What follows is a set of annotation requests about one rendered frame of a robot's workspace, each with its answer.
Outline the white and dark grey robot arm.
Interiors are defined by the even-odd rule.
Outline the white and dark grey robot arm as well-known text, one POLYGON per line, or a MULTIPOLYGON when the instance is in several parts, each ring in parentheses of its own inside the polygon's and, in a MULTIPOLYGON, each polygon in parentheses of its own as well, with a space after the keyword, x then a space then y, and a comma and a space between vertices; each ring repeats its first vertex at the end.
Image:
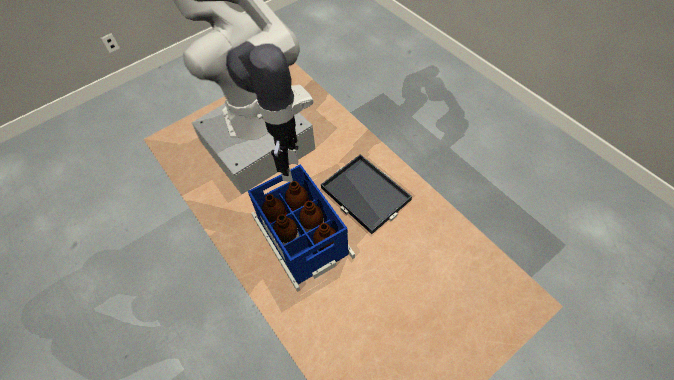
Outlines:
POLYGON ((221 87, 231 138, 259 139, 268 134, 265 122, 286 123, 313 104, 302 85, 291 86, 289 66, 297 61, 299 41, 263 0, 173 1, 186 19, 213 28, 184 51, 183 60, 192 76, 221 87))

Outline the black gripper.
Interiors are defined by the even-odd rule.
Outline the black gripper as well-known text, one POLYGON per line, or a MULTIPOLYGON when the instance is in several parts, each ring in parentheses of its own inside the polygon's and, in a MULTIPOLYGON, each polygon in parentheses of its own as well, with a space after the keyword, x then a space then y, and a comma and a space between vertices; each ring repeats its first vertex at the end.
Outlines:
POLYGON ((296 165, 299 163, 296 151, 298 150, 298 146, 295 145, 297 143, 295 117, 293 116, 288 122, 279 125, 267 122, 265 124, 268 133, 274 137, 275 149, 271 151, 271 154, 273 155, 277 172, 281 172, 283 181, 292 182, 289 163, 296 165))

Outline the brown bottle with red label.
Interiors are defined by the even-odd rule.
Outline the brown bottle with red label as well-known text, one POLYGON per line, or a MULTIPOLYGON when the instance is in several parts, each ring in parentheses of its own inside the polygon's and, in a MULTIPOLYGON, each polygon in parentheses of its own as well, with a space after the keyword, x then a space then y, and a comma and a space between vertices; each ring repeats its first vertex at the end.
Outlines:
POLYGON ((266 201, 263 203, 261 210, 269 223, 276 221, 280 214, 287 215, 285 206, 281 200, 274 198, 272 194, 266 195, 265 199, 266 201))

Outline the blue plastic crate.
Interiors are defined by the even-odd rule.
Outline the blue plastic crate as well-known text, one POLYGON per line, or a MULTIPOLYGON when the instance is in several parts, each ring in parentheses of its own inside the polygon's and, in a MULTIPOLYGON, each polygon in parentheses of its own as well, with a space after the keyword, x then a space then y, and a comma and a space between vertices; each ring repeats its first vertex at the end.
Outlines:
POLYGON ((297 181, 300 186, 306 189, 309 201, 314 202, 315 205, 320 207, 323 212, 324 223, 327 223, 330 227, 334 228, 336 233, 314 245, 313 235, 320 225, 308 232, 304 230, 299 218, 300 211, 304 206, 292 212, 285 200, 285 193, 291 182, 287 182, 266 194, 264 194, 264 191, 262 191, 253 202, 253 206, 256 214, 258 215, 257 217, 260 223, 264 227, 290 272, 292 270, 291 274, 293 275, 297 284, 300 284, 312 277, 312 273, 319 268, 325 266, 333 260, 337 262, 349 255, 348 228, 308 174, 292 175, 292 179, 293 181, 297 181), (282 244, 273 229, 273 225, 276 221, 269 223, 263 211, 261 210, 263 203, 266 201, 265 197, 268 194, 272 194, 274 198, 277 198, 283 202, 287 213, 286 216, 291 218, 297 225, 299 237, 285 245, 282 244), (318 251, 333 241, 334 244, 328 246, 320 252, 318 251))

